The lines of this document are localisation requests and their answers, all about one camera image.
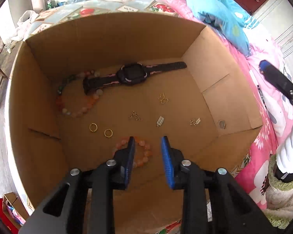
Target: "gray floor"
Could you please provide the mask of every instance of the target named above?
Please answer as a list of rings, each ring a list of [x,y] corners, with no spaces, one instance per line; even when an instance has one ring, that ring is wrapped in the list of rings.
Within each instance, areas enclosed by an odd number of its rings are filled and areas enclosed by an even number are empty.
[[[8,77],[11,73],[13,61],[15,59],[19,45],[20,42],[17,43],[11,54],[6,51],[6,48],[4,48],[2,53],[0,54],[0,68]],[[4,79],[0,86],[0,198],[2,198],[5,193],[9,193],[12,191],[16,193],[16,188],[14,186],[7,161],[4,136],[4,99],[6,86],[7,79]]]

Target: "black watch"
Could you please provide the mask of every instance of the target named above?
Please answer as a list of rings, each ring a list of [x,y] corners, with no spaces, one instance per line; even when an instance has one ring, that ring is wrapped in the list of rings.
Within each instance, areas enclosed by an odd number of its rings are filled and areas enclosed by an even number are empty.
[[[113,86],[118,84],[134,85],[144,82],[150,75],[186,68],[185,62],[174,62],[167,64],[157,64],[143,66],[140,63],[123,65],[116,74],[110,74],[102,77],[85,78],[82,82],[85,94],[99,88]]]

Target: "cardboard box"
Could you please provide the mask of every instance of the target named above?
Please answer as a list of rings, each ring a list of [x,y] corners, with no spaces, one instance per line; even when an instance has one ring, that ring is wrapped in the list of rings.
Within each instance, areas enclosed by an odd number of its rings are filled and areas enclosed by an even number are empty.
[[[188,68],[151,76],[135,86],[104,88],[81,118],[56,109],[60,82],[71,74],[116,72],[121,65],[184,61]],[[164,92],[169,102],[158,101]],[[81,80],[63,91],[66,107],[85,104]],[[180,219],[182,191],[164,178],[160,139],[201,168],[238,165],[259,133],[262,118],[233,57],[207,26],[148,13],[110,13],[69,21],[29,38],[19,49],[9,96],[11,142],[16,166],[34,207],[71,168],[90,170],[112,157],[123,136],[151,144],[152,159],[134,169],[127,191],[114,192],[116,233],[154,233]],[[135,111],[142,121],[128,116]],[[160,116],[163,125],[156,127]],[[191,119],[200,118],[198,126]],[[218,122],[226,122],[222,129]],[[91,133],[89,124],[98,131]],[[112,129],[113,137],[104,136]]]
[[[29,218],[29,215],[25,207],[23,206],[21,200],[18,197],[16,197],[13,192],[7,193],[3,196],[3,200],[2,200],[3,213],[17,229],[20,229],[21,225],[18,222],[16,222],[14,216],[9,213],[7,205],[13,206],[13,208],[15,208],[15,210],[17,211],[18,215],[20,215],[26,221],[27,218]]]

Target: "watch face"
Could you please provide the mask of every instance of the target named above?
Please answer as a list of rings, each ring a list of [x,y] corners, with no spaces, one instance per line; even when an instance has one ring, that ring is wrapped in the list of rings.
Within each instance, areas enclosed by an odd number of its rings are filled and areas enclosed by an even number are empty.
[[[129,66],[125,66],[123,68],[123,71],[126,78],[129,80],[143,78],[146,74],[140,64],[132,64]]]

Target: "green fuzzy trim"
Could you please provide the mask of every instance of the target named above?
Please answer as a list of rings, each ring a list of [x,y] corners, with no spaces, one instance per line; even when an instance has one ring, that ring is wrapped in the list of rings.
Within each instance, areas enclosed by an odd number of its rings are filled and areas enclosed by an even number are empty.
[[[274,188],[279,189],[281,191],[289,191],[293,189],[293,181],[289,183],[284,183],[275,177],[273,173],[273,168],[276,164],[277,164],[276,155],[272,155],[269,159],[269,165],[268,165],[269,184],[273,186]]]
[[[266,214],[266,217],[268,218],[272,226],[279,229],[285,229],[290,223],[290,219],[288,218],[281,218],[270,214]]]

